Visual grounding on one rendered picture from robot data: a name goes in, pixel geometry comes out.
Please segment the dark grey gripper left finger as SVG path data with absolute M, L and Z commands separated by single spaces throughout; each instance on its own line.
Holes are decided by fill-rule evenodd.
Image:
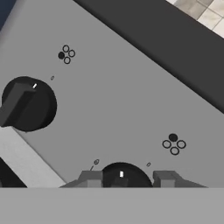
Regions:
M 102 171 L 82 171 L 80 176 L 63 185 L 63 188 L 73 188 L 73 187 L 102 187 Z

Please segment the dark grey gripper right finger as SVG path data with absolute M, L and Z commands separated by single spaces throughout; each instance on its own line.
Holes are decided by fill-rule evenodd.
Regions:
M 182 178 L 175 171 L 154 171 L 154 187 L 205 188 L 204 185 Z

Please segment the black stove knob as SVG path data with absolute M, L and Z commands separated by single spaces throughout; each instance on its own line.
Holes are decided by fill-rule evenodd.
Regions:
M 13 127 L 23 132 L 41 130 L 53 121 L 56 112 L 56 96 L 48 84 L 19 76 L 3 90 L 0 127 Z
M 103 187 L 152 187 L 148 175 L 134 164 L 116 162 L 101 171 Z

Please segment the grey stove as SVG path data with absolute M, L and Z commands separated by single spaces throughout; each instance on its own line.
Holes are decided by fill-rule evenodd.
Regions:
M 29 187 L 125 162 L 224 187 L 224 115 L 73 0 L 17 0 L 0 31 L 0 106 L 19 76 L 48 84 L 45 128 L 0 127 L 0 159 Z

